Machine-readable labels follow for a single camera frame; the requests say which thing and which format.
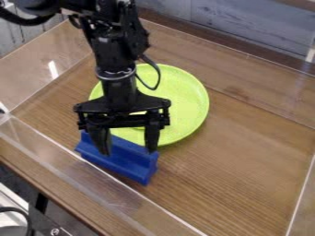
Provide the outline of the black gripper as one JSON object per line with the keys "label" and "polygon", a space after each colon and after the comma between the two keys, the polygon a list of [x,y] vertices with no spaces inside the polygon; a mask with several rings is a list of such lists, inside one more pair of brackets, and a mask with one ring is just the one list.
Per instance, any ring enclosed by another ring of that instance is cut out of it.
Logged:
{"label": "black gripper", "polygon": [[79,129],[86,129],[95,147],[111,155],[111,128],[146,127],[146,148],[157,151],[161,130],[170,125],[171,100],[151,96],[138,87],[138,75],[99,77],[102,96],[74,105]]}

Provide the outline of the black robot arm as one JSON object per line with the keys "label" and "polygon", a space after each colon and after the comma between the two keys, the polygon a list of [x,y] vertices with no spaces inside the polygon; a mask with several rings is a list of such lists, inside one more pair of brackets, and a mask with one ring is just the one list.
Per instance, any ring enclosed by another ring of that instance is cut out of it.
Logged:
{"label": "black robot arm", "polygon": [[8,0],[31,18],[23,18],[0,6],[0,18],[14,24],[36,26],[62,12],[84,32],[95,55],[95,74],[103,95],[74,106],[78,126],[91,136],[98,150],[111,153],[111,130],[146,129],[145,146],[157,151],[161,130],[170,125],[171,101],[145,94],[138,86],[137,60],[149,61],[150,33],[145,29],[135,0]]}

